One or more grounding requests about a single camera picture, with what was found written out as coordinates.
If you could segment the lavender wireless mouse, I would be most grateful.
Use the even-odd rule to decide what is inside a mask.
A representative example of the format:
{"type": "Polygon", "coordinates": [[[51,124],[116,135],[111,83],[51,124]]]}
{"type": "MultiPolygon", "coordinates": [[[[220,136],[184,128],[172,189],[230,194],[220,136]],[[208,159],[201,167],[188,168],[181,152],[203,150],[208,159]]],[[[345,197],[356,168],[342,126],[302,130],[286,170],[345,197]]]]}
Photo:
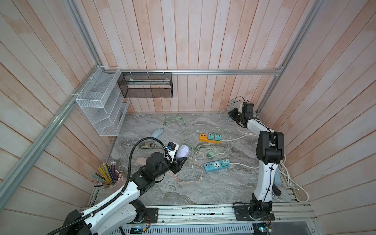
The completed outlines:
{"type": "Polygon", "coordinates": [[[176,159],[183,159],[187,158],[190,153],[190,149],[186,145],[182,145],[179,147],[178,151],[176,152],[176,159]]]}

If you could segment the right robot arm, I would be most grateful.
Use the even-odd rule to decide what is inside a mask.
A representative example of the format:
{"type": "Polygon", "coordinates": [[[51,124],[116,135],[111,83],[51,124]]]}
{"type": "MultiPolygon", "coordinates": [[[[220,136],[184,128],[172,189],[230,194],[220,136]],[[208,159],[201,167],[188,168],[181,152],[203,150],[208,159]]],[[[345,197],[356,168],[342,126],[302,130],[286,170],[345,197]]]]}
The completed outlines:
{"type": "Polygon", "coordinates": [[[242,104],[241,110],[235,108],[228,114],[240,127],[253,132],[258,137],[256,157],[259,162],[258,183],[250,201],[250,217],[265,220],[272,212],[272,188],[278,166],[285,157],[284,134],[264,125],[253,113],[254,105],[242,104]]]}

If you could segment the teal USB charger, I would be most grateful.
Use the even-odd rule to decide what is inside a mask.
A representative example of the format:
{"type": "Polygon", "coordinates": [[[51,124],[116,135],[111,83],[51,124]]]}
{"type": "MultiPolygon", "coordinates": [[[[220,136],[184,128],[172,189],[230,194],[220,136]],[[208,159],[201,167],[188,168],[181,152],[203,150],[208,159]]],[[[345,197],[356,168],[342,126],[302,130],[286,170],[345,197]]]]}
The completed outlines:
{"type": "Polygon", "coordinates": [[[222,167],[228,167],[230,165],[230,160],[229,159],[224,159],[221,161],[222,167]]]}

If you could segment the blue power strip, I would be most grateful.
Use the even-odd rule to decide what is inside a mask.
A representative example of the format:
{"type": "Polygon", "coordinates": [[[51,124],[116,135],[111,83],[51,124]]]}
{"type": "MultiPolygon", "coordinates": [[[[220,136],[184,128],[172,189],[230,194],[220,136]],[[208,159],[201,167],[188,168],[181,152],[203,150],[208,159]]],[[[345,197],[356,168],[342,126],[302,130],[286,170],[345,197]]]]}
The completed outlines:
{"type": "Polygon", "coordinates": [[[221,161],[209,162],[204,164],[204,170],[206,173],[227,169],[228,167],[222,167],[221,161]]]}

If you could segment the light green USB charger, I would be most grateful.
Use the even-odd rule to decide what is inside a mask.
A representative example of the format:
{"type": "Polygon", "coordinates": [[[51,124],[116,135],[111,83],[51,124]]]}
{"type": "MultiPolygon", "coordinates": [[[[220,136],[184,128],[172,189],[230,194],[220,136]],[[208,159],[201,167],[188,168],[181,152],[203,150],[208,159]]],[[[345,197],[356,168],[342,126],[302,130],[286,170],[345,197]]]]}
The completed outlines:
{"type": "Polygon", "coordinates": [[[207,153],[207,158],[211,159],[215,156],[215,153],[213,151],[210,151],[207,153]]]}

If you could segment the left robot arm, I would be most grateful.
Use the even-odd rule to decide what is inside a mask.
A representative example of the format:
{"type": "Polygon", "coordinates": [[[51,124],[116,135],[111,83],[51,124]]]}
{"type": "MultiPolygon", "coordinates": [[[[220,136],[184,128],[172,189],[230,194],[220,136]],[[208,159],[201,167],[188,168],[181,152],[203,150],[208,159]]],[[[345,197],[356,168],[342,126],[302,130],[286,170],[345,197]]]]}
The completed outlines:
{"type": "Polygon", "coordinates": [[[64,225],[51,232],[52,235],[104,235],[123,224],[142,222],[149,217],[139,197],[151,189],[157,178],[166,173],[178,173],[190,153],[186,145],[170,142],[162,145],[163,152],[154,152],[135,173],[128,169],[125,184],[109,197],[91,208],[71,212],[64,225]]]}

